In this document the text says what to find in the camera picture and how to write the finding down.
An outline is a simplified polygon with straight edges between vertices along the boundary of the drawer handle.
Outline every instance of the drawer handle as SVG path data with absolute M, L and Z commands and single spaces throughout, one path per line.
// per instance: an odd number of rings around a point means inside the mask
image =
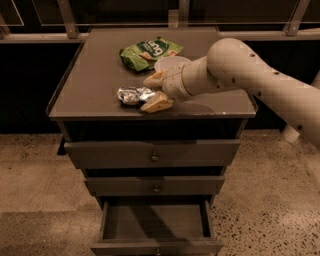
M 159 192 L 160 192 L 160 187 L 159 187 L 158 185 L 155 185 L 155 186 L 153 187 L 153 192 L 154 192 L 154 193 L 159 193 Z
M 152 153 L 151 155 L 151 161 L 152 162 L 157 162 L 159 160 L 159 156 L 157 153 Z

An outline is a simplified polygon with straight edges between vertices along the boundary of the dresser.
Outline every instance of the dresser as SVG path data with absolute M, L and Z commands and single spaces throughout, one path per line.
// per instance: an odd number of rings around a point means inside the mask
M 201 28 L 92 29 L 47 108 L 103 211 L 95 255 L 209 254 L 223 246 L 210 206 L 256 105 L 240 89 L 153 114 L 122 105 L 118 88 L 141 87 L 152 72 L 128 70 L 120 49 L 157 36 L 184 46 L 191 60 L 218 40 Z

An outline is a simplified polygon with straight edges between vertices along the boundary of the metallic wrapper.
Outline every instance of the metallic wrapper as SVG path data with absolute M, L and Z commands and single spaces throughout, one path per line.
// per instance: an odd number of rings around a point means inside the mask
M 120 87 L 117 95 L 118 99 L 126 105 L 138 105 L 147 102 L 155 91 L 147 87 Z

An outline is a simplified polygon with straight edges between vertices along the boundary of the brown floor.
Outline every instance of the brown floor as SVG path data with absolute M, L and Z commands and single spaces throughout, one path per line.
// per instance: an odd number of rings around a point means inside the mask
M 61 135 L 0 135 L 0 255 L 93 255 L 101 210 Z M 320 255 L 320 152 L 245 131 L 212 205 L 227 255 Z

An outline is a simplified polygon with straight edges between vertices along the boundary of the green package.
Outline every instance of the green package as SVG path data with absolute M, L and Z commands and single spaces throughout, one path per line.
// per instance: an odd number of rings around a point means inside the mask
M 123 64 L 133 70 L 151 70 L 157 60 L 177 55 L 182 49 L 181 45 L 157 37 L 156 40 L 143 41 L 121 50 L 120 57 Z

